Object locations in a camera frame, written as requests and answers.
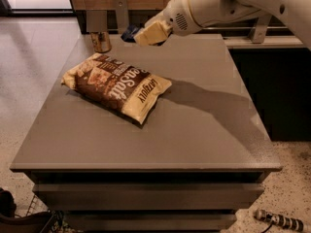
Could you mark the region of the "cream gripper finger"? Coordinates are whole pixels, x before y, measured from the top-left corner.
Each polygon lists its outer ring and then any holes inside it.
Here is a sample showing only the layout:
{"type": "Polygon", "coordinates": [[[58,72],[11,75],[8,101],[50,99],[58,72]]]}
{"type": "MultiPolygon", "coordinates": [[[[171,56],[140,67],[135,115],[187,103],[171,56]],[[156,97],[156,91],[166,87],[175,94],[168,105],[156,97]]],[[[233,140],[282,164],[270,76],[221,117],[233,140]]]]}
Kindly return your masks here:
{"type": "Polygon", "coordinates": [[[165,20],[165,16],[163,15],[163,12],[159,12],[154,17],[148,19],[147,22],[145,23],[145,26],[148,27],[156,21],[163,21],[163,20],[165,20]]]}
{"type": "Polygon", "coordinates": [[[139,46],[154,46],[166,41],[172,32],[172,26],[165,20],[156,20],[139,30],[134,40],[139,46]]]}

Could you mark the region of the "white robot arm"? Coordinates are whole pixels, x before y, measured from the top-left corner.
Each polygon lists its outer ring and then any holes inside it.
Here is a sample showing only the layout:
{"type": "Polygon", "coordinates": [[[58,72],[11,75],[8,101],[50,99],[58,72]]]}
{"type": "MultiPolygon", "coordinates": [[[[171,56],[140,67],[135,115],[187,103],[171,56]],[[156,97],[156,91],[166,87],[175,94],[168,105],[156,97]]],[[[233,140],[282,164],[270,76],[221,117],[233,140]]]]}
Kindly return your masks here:
{"type": "Polygon", "coordinates": [[[134,36],[140,46],[166,41],[170,34],[187,36],[217,23],[232,23],[270,14],[311,48],[311,0],[170,0],[134,36]]]}

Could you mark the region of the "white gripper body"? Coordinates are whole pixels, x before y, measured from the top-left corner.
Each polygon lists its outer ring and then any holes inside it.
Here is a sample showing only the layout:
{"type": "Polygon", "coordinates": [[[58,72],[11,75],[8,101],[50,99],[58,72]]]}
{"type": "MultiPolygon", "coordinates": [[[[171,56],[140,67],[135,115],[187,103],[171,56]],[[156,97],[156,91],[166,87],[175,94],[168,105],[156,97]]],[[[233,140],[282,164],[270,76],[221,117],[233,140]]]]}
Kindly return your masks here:
{"type": "Polygon", "coordinates": [[[174,34],[187,36],[200,31],[207,16],[207,0],[170,0],[163,14],[174,34]]]}

